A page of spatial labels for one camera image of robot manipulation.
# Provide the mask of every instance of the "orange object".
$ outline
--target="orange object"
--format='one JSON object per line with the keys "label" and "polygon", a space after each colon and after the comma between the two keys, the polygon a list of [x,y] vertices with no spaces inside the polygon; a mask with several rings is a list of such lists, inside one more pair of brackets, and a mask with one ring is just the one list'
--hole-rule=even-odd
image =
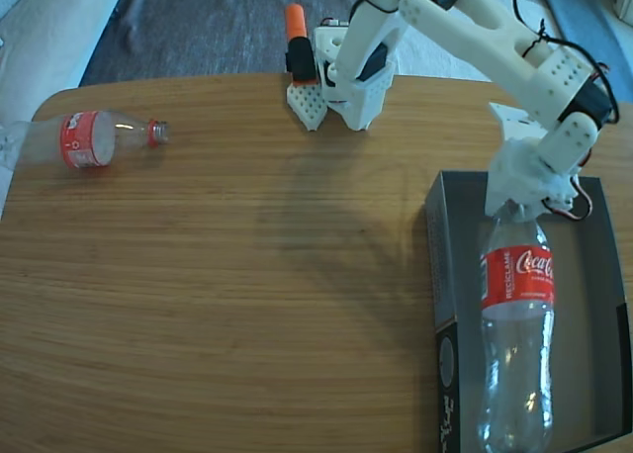
{"label": "orange object", "polygon": [[308,37],[303,6],[295,3],[286,7],[286,36],[288,42],[294,38]]}

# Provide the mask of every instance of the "cardboard box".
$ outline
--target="cardboard box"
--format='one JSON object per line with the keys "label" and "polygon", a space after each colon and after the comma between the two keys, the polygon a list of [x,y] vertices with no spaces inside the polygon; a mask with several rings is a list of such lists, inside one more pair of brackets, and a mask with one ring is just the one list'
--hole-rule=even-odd
{"label": "cardboard box", "polygon": [[[486,173],[443,171],[426,198],[439,366],[441,453],[481,451],[485,382],[480,251]],[[631,345],[622,274],[602,186],[582,178],[593,214],[539,219],[556,284],[551,351],[553,434],[547,453],[571,453],[631,432]]]}

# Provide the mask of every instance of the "robotic arm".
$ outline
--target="robotic arm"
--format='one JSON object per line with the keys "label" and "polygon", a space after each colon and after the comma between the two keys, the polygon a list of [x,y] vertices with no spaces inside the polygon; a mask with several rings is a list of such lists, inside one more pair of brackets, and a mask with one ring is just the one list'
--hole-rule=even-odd
{"label": "robotic arm", "polygon": [[[472,21],[450,14],[452,7]],[[359,0],[352,15],[347,27],[315,30],[318,83],[296,81],[289,88],[289,104],[309,130],[327,108],[352,130],[369,127],[392,84],[390,56],[412,26],[473,64],[524,109],[492,104],[503,144],[489,168],[486,214],[507,199],[525,205],[533,217],[569,214],[584,193],[578,173],[612,111],[589,79],[591,65],[539,40],[496,0]],[[304,92],[317,112],[306,114]]]}

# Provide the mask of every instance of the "coca-cola logo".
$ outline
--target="coca-cola logo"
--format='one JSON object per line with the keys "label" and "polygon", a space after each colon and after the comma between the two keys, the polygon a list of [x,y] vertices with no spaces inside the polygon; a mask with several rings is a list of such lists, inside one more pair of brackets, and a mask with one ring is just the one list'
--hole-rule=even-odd
{"label": "coca-cola logo", "polygon": [[517,273],[538,273],[553,278],[552,257],[538,257],[532,255],[532,250],[525,250],[516,260]]}

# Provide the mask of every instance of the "empty plastic bottle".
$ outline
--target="empty plastic bottle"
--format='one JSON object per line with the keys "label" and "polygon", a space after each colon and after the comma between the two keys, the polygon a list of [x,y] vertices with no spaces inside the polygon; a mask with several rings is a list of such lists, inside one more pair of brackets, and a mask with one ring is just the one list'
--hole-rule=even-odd
{"label": "empty plastic bottle", "polygon": [[543,453],[552,431],[554,277],[547,238],[505,204],[482,259],[486,384],[479,439],[486,453]]}
{"label": "empty plastic bottle", "polygon": [[164,122],[142,122],[119,112],[80,112],[0,129],[0,164],[11,170],[51,162],[70,168],[106,166],[115,156],[167,140]]}

